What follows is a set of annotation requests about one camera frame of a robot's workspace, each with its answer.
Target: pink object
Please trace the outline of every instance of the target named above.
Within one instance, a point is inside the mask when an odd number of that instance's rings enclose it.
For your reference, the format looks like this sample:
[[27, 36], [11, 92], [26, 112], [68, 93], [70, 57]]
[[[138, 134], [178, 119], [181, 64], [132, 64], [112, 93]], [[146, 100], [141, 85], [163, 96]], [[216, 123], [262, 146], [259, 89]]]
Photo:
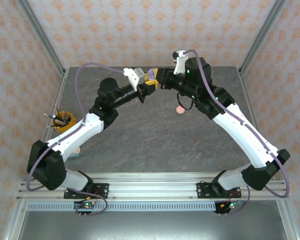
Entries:
[[177, 114], [184, 114], [186, 110], [182, 106], [177, 106], [175, 111]]

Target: black cable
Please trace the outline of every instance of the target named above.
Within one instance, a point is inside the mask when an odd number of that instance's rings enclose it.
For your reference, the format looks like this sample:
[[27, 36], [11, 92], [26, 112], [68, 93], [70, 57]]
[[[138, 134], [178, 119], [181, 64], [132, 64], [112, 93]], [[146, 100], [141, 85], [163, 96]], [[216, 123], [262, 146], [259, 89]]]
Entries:
[[194, 106], [194, 100], [191, 101], [191, 106], [187, 109], [187, 108], [185, 108], [185, 107], [182, 105], [182, 103], [180, 102], [179, 95], [180, 95], [180, 92], [178, 92], [178, 93], [176, 94], [176, 100], [178, 101], [178, 104], [179, 104], [181, 107], [183, 107], [185, 110], [190, 110], [190, 109], [192, 109], [192, 107]]

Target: wall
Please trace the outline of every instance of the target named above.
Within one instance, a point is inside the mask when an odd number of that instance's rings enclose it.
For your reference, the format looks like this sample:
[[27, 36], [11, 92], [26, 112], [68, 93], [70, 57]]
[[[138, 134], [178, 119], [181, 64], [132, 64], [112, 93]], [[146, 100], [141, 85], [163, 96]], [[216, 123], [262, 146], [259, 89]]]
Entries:
[[260, 132], [291, 153], [290, 197], [300, 214], [300, 0], [287, 1], [244, 80]]
[[170, 66], [196, 49], [240, 66], [275, 0], [29, 0], [65, 68]]
[[0, 239], [59, 74], [16, 0], [0, 0]]

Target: yellow cup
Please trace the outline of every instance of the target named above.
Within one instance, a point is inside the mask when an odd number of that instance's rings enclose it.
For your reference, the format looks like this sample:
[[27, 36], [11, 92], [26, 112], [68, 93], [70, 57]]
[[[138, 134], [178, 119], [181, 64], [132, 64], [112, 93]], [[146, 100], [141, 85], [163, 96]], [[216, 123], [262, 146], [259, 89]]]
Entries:
[[54, 129], [57, 130], [59, 133], [63, 134], [65, 131], [69, 130], [71, 127], [73, 127], [76, 124], [75, 116], [72, 113], [66, 111], [65, 117], [67, 117], [69, 115], [71, 116], [71, 120], [70, 120], [69, 124], [67, 124], [65, 126], [60, 126], [60, 127], [56, 127], [56, 126], [54, 127]]

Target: floor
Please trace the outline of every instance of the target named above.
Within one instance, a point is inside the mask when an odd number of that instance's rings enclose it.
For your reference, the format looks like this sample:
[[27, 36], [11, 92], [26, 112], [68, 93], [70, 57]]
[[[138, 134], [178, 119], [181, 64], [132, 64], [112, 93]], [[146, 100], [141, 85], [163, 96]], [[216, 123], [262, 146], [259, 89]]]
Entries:
[[251, 201], [244, 211], [28, 212], [19, 240], [286, 240], [276, 201]]
[[[78, 121], [82, 113], [75, 94], [77, 69], [69, 69], [59, 109], [73, 113]], [[237, 69], [212, 67], [211, 75], [213, 84], [225, 88], [251, 120]], [[80, 73], [78, 86], [86, 111], [94, 104], [101, 80], [107, 77], [116, 79], [120, 87], [129, 84], [123, 74], [100, 67], [86, 67]], [[180, 100], [190, 105], [190, 99]], [[86, 173], [219, 172], [248, 162], [221, 127], [196, 108], [178, 115], [177, 106], [177, 92], [161, 89], [143, 104], [138, 99], [126, 103], [117, 109], [119, 116], [114, 123], [84, 143], [83, 155], [68, 159], [66, 167]]]

